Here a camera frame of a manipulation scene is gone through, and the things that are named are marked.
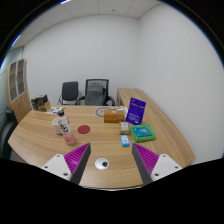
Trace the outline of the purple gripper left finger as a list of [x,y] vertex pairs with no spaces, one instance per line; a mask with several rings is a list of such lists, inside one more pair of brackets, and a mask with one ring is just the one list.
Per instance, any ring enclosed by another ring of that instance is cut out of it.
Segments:
[[42,166],[42,169],[79,184],[90,154],[91,145],[87,143],[65,155],[56,154]]

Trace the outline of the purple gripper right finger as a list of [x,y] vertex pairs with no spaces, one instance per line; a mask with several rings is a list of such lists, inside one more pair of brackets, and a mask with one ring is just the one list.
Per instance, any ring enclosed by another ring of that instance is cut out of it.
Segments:
[[182,169],[167,154],[158,155],[137,143],[132,144],[132,155],[144,185]]

